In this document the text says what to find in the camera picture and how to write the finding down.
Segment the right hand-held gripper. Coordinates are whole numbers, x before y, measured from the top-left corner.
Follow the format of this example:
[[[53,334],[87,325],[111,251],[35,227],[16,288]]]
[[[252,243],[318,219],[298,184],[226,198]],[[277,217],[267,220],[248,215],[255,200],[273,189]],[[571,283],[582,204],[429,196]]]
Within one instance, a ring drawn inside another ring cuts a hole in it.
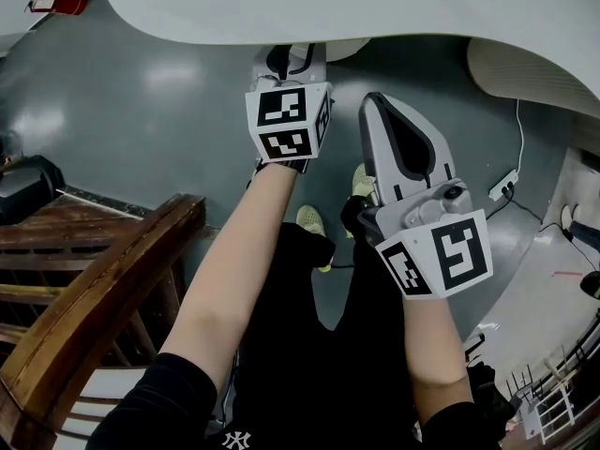
[[[403,296],[445,299],[490,278],[486,215],[473,209],[466,184],[452,179],[442,133],[415,108],[381,92],[363,98],[359,127],[381,205],[367,206],[358,221]]]

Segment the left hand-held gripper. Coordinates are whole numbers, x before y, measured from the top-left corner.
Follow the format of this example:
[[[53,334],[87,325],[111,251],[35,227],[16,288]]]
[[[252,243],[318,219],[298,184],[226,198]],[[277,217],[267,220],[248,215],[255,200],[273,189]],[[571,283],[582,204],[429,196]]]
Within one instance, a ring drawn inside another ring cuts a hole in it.
[[[265,162],[317,158],[332,119],[329,82],[283,85],[279,81],[288,78],[290,51],[292,80],[326,80],[324,43],[264,46],[256,54],[254,70],[261,77],[245,95],[247,127]]]

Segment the white kidney-shaped desk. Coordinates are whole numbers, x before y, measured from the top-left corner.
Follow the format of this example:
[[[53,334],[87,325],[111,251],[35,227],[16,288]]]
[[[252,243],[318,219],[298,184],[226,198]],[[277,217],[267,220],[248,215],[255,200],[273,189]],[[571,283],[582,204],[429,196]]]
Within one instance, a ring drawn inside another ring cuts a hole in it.
[[[556,104],[600,117],[600,0],[109,0],[134,28],[175,42],[244,46],[408,35],[495,40],[575,81]]]

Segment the person's right forearm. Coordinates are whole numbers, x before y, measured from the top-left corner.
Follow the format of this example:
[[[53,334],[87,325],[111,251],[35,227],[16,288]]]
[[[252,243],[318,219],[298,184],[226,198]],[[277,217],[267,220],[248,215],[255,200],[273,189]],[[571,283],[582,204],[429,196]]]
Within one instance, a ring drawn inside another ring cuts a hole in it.
[[[465,352],[445,300],[403,301],[404,348],[413,403],[423,427],[442,410],[473,402]]]

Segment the person's left forearm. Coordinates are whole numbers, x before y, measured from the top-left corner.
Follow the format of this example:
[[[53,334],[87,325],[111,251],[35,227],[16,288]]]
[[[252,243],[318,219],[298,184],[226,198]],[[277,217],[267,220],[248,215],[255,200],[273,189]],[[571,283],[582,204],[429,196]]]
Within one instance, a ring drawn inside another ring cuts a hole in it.
[[[244,335],[275,259],[280,229],[298,173],[268,164],[202,260],[159,361],[188,395],[214,399]]]

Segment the person's pale yellow right shoe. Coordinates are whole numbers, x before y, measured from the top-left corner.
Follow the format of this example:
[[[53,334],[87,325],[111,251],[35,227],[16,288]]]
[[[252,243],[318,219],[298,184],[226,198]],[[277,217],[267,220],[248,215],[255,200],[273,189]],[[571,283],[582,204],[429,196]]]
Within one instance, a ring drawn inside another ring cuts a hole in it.
[[[348,238],[354,238],[359,230],[358,216],[372,204],[375,188],[373,178],[367,175],[365,164],[361,163],[352,177],[351,197],[343,207],[341,219]]]

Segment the white power strip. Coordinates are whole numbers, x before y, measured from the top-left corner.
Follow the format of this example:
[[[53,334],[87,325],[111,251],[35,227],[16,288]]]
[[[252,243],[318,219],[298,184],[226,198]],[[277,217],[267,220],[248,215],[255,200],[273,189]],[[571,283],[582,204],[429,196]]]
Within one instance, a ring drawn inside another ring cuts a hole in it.
[[[513,169],[489,190],[488,197],[494,202],[498,201],[507,192],[512,191],[517,182],[518,172]]]

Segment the person's black trousers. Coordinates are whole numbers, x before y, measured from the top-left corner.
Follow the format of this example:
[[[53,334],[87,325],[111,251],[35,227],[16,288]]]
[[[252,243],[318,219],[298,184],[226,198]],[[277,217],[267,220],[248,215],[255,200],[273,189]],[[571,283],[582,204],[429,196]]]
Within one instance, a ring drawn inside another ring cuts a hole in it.
[[[383,383],[410,388],[404,350],[402,294],[378,252],[367,242],[358,214],[366,201],[351,197],[341,212],[354,235],[353,274],[341,319],[333,330],[320,322],[312,272],[329,263],[328,238],[282,224],[267,279],[240,347],[239,378]]]

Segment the black neon green object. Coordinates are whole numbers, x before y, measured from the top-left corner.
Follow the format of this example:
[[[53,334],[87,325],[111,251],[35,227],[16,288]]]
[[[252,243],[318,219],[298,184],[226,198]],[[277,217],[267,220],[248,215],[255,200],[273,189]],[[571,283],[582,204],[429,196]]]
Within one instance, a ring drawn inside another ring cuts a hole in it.
[[[600,271],[592,271],[585,275],[579,287],[584,293],[600,301]]]

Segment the red fire extinguisher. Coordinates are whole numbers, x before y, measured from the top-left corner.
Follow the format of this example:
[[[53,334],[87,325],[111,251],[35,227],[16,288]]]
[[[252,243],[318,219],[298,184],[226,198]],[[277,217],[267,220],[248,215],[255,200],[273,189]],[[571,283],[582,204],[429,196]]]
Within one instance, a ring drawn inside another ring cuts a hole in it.
[[[88,0],[29,0],[26,10],[30,13],[80,15]]]

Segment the black rounded appliance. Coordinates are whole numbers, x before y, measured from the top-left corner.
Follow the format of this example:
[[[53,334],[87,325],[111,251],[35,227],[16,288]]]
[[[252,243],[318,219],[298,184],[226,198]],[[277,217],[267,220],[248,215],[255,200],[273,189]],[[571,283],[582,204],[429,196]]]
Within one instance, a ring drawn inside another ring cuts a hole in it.
[[[58,196],[60,169],[42,156],[25,157],[0,169],[0,226],[21,223]]]

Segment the white metal rack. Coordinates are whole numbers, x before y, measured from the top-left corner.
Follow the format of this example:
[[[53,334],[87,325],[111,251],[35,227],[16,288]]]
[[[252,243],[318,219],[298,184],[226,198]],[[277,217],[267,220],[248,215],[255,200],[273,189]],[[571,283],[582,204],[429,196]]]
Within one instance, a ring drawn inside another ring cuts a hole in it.
[[[535,380],[530,368],[512,374],[506,381],[516,419],[523,426],[527,441],[545,444],[561,431],[575,424],[574,405],[570,401],[577,372],[552,369],[545,377]]]

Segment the dark wooden stair railing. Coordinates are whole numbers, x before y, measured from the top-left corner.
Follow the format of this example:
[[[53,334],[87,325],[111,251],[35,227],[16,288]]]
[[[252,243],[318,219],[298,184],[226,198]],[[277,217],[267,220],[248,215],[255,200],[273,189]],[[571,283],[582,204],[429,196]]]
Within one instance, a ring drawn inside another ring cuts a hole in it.
[[[52,450],[102,357],[204,223],[203,198],[173,196],[50,304],[0,367],[0,439]]]

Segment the person's black shirt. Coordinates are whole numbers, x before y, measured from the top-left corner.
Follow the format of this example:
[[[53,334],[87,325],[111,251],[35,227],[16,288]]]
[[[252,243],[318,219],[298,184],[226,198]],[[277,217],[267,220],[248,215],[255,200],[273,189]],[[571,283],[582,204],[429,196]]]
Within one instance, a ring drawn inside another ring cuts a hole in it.
[[[231,423],[207,427],[209,377],[165,353],[102,420],[86,450],[485,450],[471,402],[437,412],[413,435],[416,411],[401,336],[391,355],[320,331],[249,336],[234,376]]]

